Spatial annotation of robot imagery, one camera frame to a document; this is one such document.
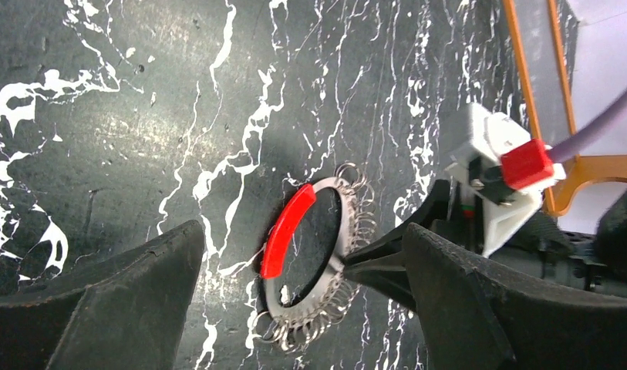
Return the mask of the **white red keyring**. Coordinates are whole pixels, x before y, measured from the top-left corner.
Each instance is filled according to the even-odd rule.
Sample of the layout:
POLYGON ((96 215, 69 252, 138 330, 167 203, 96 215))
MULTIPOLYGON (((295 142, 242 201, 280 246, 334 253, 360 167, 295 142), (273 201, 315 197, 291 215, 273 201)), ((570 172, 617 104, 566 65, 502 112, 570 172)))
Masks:
POLYGON ((358 289, 343 270, 373 239, 374 198, 367 176, 346 162, 287 201, 261 252, 265 309, 253 328, 263 342, 300 352, 346 317, 358 289))

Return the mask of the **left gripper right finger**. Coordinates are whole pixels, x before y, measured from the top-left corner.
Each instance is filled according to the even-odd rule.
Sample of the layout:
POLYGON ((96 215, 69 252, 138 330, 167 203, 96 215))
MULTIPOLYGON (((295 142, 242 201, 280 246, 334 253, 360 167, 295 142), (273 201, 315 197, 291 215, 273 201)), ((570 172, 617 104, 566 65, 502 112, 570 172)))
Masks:
POLYGON ((402 246, 435 369, 627 369, 627 298, 523 274, 417 224, 402 246))

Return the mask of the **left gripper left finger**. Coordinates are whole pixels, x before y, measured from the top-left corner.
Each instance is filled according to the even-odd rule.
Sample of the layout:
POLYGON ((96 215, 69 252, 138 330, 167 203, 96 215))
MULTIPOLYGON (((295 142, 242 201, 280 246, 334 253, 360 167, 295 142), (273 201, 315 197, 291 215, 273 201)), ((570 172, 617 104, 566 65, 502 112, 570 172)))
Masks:
POLYGON ((0 297, 0 369, 172 368, 203 252, 203 229, 190 220, 0 297))

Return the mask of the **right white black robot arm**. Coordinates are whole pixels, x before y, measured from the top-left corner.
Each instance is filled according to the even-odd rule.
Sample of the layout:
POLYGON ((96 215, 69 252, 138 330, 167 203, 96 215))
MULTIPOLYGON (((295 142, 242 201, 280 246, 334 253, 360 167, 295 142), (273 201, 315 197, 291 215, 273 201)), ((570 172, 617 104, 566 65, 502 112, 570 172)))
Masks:
MULTIPOLYGON (((403 236, 411 224, 479 254, 485 249, 488 203, 459 184, 434 183, 422 205, 398 227, 349 254, 344 275, 414 309, 403 236)), ((568 232, 542 211, 534 214, 498 251, 493 261, 551 283, 627 298, 627 191, 602 215, 594 234, 568 232)))

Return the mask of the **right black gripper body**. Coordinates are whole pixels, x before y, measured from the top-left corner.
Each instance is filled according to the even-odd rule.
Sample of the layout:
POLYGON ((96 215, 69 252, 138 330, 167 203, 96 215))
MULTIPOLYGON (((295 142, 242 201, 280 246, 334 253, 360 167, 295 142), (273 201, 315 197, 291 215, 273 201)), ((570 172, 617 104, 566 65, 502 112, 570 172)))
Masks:
MULTIPOLYGON (((480 254, 483 249, 481 209, 465 207, 450 217, 433 220, 432 232, 480 254)), ((523 274, 554 284, 627 298, 627 279, 601 262, 594 237, 564 232, 555 220, 538 212, 489 258, 523 274)))

